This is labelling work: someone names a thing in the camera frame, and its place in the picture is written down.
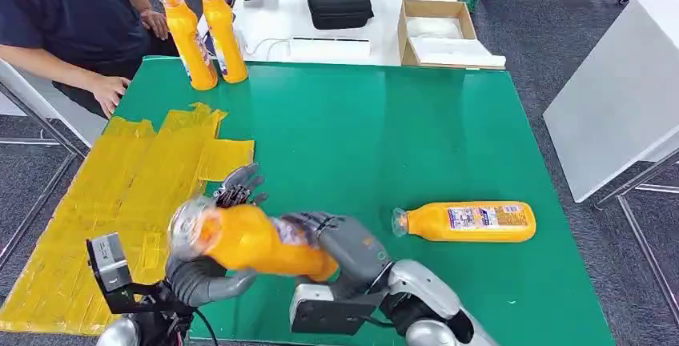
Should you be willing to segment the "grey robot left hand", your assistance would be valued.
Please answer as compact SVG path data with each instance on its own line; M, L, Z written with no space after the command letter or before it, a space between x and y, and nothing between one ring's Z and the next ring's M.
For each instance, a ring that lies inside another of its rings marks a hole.
M175 296L185 305L198 308L204 304L242 295L255 282L258 273L243 269L229 276L227 269L207 255L189 248L190 230L200 213L217 207L258 204L267 194L252 192L263 182L259 164L251 163L230 173L213 196L195 196L173 214L167 230L169 255L165 266L167 282Z

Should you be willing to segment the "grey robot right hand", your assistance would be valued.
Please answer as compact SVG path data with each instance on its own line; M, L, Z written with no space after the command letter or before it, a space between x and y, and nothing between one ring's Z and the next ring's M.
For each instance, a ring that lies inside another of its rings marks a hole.
M349 300L384 288L392 259L359 220L322 211L293 212L281 218L301 228L311 244L337 263L339 276L330 284L336 299Z

